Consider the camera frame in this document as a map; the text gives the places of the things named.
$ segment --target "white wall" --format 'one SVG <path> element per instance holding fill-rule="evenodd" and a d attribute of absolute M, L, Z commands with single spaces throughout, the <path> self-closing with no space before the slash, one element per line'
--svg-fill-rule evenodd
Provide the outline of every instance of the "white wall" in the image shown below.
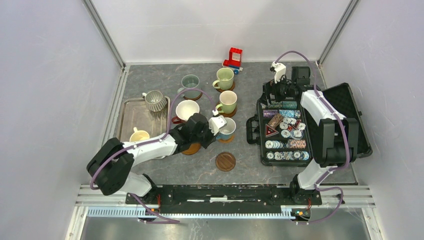
<path fill-rule="evenodd" d="M 0 239 L 64 239 L 120 68 L 80 0 L 0 2 Z"/>
<path fill-rule="evenodd" d="M 349 0 L 93 0 L 127 63 L 319 58 Z M 285 59 L 300 60 L 290 54 Z"/>
<path fill-rule="evenodd" d="M 328 59 L 327 85 L 352 87 L 374 153 L 358 159 L 388 240 L 422 239 L 424 2 L 358 4 Z"/>

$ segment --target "black case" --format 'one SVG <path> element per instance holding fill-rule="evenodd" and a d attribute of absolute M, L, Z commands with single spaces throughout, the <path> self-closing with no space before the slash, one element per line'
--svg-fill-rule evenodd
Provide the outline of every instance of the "black case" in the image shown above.
<path fill-rule="evenodd" d="M 362 123 L 362 113 L 358 111 L 355 103 L 352 90 L 348 83 L 342 83 L 340 85 L 328 88 L 322 91 L 327 101 L 341 114 L 347 118 L 354 118 L 359 122 L 360 128 L 358 133 L 358 147 L 357 147 L 357 158 L 365 158 L 373 153 L 367 134 L 365 132 L 364 124 Z M 257 144 L 260 147 L 260 162 L 265 166 L 293 166 L 293 167 L 305 167 L 313 158 L 314 153 L 311 148 L 311 137 L 314 137 L 318 126 L 314 119 L 311 117 L 309 112 L 300 106 L 297 102 L 297 109 L 301 111 L 301 120 L 306 124 L 304 136 L 302 139 L 306 140 L 306 149 L 302 151 L 309 152 L 309 160 L 269 160 L 266 157 L 267 152 L 287 152 L 295 151 L 296 149 L 267 149 L 265 148 L 265 141 L 277 140 L 286 143 L 287 138 L 283 138 L 280 134 L 265 137 L 265 124 L 267 124 L 271 118 L 264 118 L 263 110 L 259 101 L 256 103 L 256 112 L 253 117 L 249 118 L 246 122 L 246 137 L 249 144 Z M 257 122 L 258 126 L 253 126 L 253 122 Z"/>

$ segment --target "red triangle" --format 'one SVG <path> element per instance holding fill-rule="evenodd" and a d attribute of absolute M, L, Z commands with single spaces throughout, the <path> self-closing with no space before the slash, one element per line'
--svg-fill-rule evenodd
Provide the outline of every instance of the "red triangle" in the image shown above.
<path fill-rule="evenodd" d="M 274 136 L 279 132 L 268 124 L 265 124 L 265 138 Z"/>

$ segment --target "mug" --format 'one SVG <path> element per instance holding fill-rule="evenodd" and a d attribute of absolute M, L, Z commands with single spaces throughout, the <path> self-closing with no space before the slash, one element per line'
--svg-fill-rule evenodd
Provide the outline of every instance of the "mug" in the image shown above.
<path fill-rule="evenodd" d="M 233 91 L 223 91 L 219 95 L 219 104 L 216 105 L 215 109 L 220 114 L 230 114 L 236 109 L 237 106 L 237 94 Z"/>
<path fill-rule="evenodd" d="M 226 125 L 219 130 L 218 136 L 216 136 L 216 139 L 222 139 L 222 140 L 229 140 L 231 136 L 234 134 L 234 131 L 236 131 L 236 122 L 226 117 Z"/>
<path fill-rule="evenodd" d="M 218 80 L 212 83 L 212 86 L 216 89 L 228 90 L 233 86 L 234 83 L 234 72 L 231 68 L 223 67 L 216 72 Z"/>
<path fill-rule="evenodd" d="M 160 112 L 167 105 L 167 100 L 160 91 L 143 92 L 141 95 L 144 97 L 147 109 L 152 112 Z"/>
<path fill-rule="evenodd" d="M 202 89 L 198 76 L 193 74 L 186 75 L 185 77 L 183 77 L 181 79 L 181 85 L 182 87 L 177 90 L 177 93 L 180 93 L 184 89 Z M 182 96 L 188 99 L 195 99 L 199 97 L 200 94 L 202 94 L 200 91 L 193 90 L 184 92 Z"/>
<path fill-rule="evenodd" d="M 178 105 L 176 106 L 175 108 L 176 116 L 172 118 L 172 123 L 173 124 L 185 123 L 187 122 L 187 120 L 189 120 L 189 118 L 193 114 L 199 113 L 199 111 L 200 111 L 200 107 L 197 104 L 197 102 L 193 100 L 184 100 L 178 103 Z"/>
<path fill-rule="evenodd" d="M 130 142 L 137 142 L 150 138 L 149 133 L 144 130 L 138 130 L 137 127 L 134 127 L 133 130 L 134 133 L 129 137 Z"/>

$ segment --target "wooden coaster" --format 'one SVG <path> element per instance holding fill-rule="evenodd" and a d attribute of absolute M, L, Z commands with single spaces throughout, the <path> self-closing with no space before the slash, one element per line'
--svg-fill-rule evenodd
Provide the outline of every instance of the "wooden coaster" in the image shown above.
<path fill-rule="evenodd" d="M 203 92 L 201 92 L 201 93 L 200 93 L 200 95 L 199 95 L 198 97 L 196 97 L 196 98 L 188 98 L 188 97 L 186 97 L 186 96 L 183 96 L 183 98 L 184 98 L 185 100 L 193 100 L 193 101 L 196 101 L 196 100 L 199 100 L 199 99 L 202 97 L 202 95 L 203 95 Z"/>
<path fill-rule="evenodd" d="M 233 140 L 234 140 L 234 134 L 228 140 L 218 139 L 218 141 L 223 144 L 231 143 L 231 141 Z"/>
<path fill-rule="evenodd" d="M 202 145 L 200 143 L 193 143 L 192 145 L 190 145 L 190 147 L 187 150 L 185 150 L 181 153 L 184 154 L 184 155 L 193 155 L 193 154 L 195 154 L 199 151 L 201 146 Z"/>
<path fill-rule="evenodd" d="M 236 166 L 236 158 L 229 152 L 221 152 L 216 156 L 215 164 L 219 170 L 228 172 Z"/>
<path fill-rule="evenodd" d="M 224 116 L 224 118 L 232 118 L 232 117 L 234 117 L 234 115 L 236 115 L 236 113 L 237 113 L 237 106 L 235 106 L 234 111 L 232 111 L 232 113 L 223 112 L 223 113 L 219 113 L 219 115 Z"/>
<path fill-rule="evenodd" d="M 232 90 L 234 90 L 234 88 L 236 87 L 236 81 L 233 81 L 232 82 L 232 86 L 229 88 L 229 89 L 227 89 L 227 90 L 222 90 L 221 88 L 215 88 L 218 92 L 220 92 L 220 93 L 222 93 L 222 92 L 224 92 L 224 91 L 232 91 Z"/>

